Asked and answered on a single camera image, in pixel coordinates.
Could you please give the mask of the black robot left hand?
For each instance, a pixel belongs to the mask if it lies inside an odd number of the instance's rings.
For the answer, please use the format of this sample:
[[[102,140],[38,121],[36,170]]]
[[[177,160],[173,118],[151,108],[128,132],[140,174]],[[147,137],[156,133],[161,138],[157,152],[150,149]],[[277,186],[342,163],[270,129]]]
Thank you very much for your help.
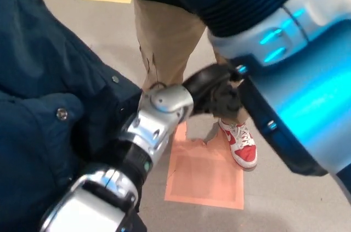
[[[193,98],[191,116],[211,114],[236,119],[242,108],[239,91],[233,84],[241,80],[239,72],[227,64],[214,63],[190,76],[183,86]]]

